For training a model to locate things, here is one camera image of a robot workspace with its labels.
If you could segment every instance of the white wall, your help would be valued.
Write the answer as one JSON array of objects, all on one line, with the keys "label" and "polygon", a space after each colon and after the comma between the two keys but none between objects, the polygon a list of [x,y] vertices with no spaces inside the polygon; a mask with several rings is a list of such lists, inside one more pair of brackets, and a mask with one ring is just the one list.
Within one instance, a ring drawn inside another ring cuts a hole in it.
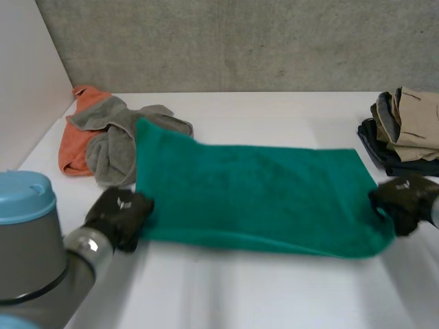
[{"label": "white wall", "polygon": [[17,168],[72,101],[34,0],[0,0],[0,170]]}]

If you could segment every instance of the cloth pile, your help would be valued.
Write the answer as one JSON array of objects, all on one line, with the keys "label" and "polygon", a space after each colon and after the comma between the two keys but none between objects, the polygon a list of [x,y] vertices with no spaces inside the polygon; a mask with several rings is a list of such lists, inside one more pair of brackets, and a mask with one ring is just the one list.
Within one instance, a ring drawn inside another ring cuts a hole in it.
[{"label": "cloth pile", "polygon": [[358,135],[388,176],[439,176],[439,94],[400,87],[381,93],[370,111]]},{"label": "cloth pile", "polygon": [[128,109],[126,103],[92,86],[73,89],[75,114],[67,124],[58,152],[65,175],[94,175],[102,186],[125,186],[136,181],[136,121],[149,122],[193,137],[189,122],[177,119],[162,105]]}]

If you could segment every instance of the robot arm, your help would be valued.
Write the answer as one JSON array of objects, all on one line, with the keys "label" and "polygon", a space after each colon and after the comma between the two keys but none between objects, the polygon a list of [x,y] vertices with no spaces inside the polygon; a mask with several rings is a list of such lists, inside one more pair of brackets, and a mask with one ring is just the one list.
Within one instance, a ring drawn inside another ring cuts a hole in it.
[{"label": "robot arm", "polygon": [[381,218],[390,217],[397,236],[408,236],[421,221],[439,228],[439,185],[422,176],[399,177],[369,193]]},{"label": "robot arm", "polygon": [[85,224],[65,237],[66,266],[61,275],[42,289],[3,303],[0,300],[0,327],[65,327],[94,284],[105,276],[115,250],[136,249],[153,208],[154,202],[140,193],[118,188],[105,191],[87,214]]}]

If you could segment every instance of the green towel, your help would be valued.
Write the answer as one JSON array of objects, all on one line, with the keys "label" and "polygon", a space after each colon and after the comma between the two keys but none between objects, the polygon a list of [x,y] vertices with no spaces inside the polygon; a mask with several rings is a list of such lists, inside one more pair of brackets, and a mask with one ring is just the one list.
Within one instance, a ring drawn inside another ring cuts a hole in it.
[{"label": "green towel", "polygon": [[374,256],[394,239],[355,150],[203,145],[137,121],[143,238],[258,252]]}]

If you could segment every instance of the fabric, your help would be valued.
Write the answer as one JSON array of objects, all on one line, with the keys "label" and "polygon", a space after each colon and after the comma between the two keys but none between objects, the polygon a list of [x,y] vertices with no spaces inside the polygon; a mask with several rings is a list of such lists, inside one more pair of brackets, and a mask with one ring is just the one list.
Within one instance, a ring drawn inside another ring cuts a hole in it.
[{"label": "fabric", "polygon": [[111,96],[88,110],[73,115],[70,122],[82,131],[102,131],[87,145],[85,161],[102,186],[124,186],[136,181],[137,119],[144,117],[165,129],[193,136],[190,123],[176,119],[162,105],[129,110],[124,101]]},{"label": "fabric", "polygon": [[143,238],[363,258],[394,239],[355,150],[203,145],[137,121],[137,191],[155,202]]},{"label": "fabric", "polygon": [[[76,98],[75,114],[81,113],[104,99],[111,97],[110,93],[97,90],[92,86],[77,86],[72,90],[72,93]],[[85,160],[86,149],[88,142],[101,132],[81,131],[69,122],[70,118],[71,116],[66,118],[67,123],[58,152],[58,166],[65,175],[92,175],[93,173],[87,167]]]},{"label": "fabric", "polygon": [[383,166],[388,176],[417,174],[439,177],[439,160],[401,162],[398,154],[387,148],[386,143],[378,141],[377,124],[373,119],[364,120],[358,127],[358,136],[372,160]]},{"label": "fabric", "polygon": [[377,140],[388,142],[401,161],[439,158],[439,94],[406,87],[381,93],[370,111],[377,122]]}]

